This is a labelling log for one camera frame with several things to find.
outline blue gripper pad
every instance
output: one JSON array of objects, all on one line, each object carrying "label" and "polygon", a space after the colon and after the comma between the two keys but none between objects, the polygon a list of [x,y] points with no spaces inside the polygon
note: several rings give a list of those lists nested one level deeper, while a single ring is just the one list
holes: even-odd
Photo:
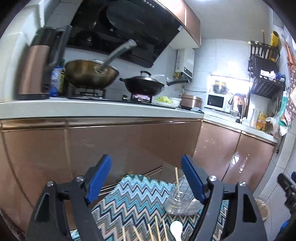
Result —
[{"label": "blue gripper pad", "polygon": [[111,157],[109,155],[103,155],[98,164],[93,167],[96,169],[96,172],[93,174],[93,177],[89,182],[88,194],[86,196],[86,199],[89,203],[92,203],[94,200],[98,199],[98,195],[111,169],[111,165]]},{"label": "blue gripper pad", "polygon": [[191,157],[189,155],[185,155],[181,160],[181,167],[186,176],[186,179],[189,183],[189,186],[193,192],[194,197],[199,200],[202,204],[205,204],[208,197],[206,197],[203,189],[203,183],[196,173],[194,167],[189,161]]},{"label": "blue gripper pad", "polygon": [[296,172],[292,172],[291,178],[294,182],[296,182]]}]

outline rose gold kettle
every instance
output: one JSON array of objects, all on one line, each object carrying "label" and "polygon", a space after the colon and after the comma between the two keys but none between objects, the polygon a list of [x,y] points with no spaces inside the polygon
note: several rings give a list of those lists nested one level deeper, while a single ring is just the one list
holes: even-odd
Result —
[{"label": "rose gold kettle", "polygon": [[40,28],[29,48],[18,88],[18,100],[48,99],[52,70],[59,65],[72,27]]}]

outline utensil holder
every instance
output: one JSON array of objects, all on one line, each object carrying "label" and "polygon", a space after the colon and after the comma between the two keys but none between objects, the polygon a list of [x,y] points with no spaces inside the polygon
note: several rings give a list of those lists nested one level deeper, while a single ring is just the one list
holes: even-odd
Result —
[{"label": "utensil holder", "polygon": [[179,191],[174,187],[164,203],[164,209],[172,215],[191,216],[203,207],[196,200],[185,177],[179,179]]}]

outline wok handle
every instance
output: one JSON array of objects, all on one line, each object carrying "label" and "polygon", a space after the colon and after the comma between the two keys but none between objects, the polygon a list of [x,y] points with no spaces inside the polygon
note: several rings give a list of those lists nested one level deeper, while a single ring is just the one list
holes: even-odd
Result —
[{"label": "wok handle", "polygon": [[146,71],[146,70],[141,70],[141,76],[142,76],[142,73],[145,73],[145,74],[147,74],[147,75],[149,75],[149,76],[151,76],[151,73],[150,72],[148,72],[148,71]]},{"label": "wok handle", "polygon": [[99,68],[99,71],[104,71],[108,65],[117,57],[120,55],[124,54],[125,52],[129,51],[130,49],[134,48],[137,46],[137,43],[133,41],[132,39],[128,40],[124,44],[120,45],[117,49],[115,49],[107,59],[105,59],[104,63],[101,65]]},{"label": "wok handle", "polygon": [[167,82],[167,86],[181,84],[181,83],[189,83],[189,82],[190,82],[189,80],[175,80],[172,82]]}]

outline white microwave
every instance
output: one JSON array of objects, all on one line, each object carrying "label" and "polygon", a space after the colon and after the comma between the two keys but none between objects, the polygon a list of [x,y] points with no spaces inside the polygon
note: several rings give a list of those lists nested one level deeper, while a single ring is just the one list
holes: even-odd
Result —
[{"label": "white microwave", "polygon": [[228,102],[230,101],[231,97],[231,94],[223,95],[214,92],[207,92],[205,107],[230,113],[231,106],[228,104]]}]

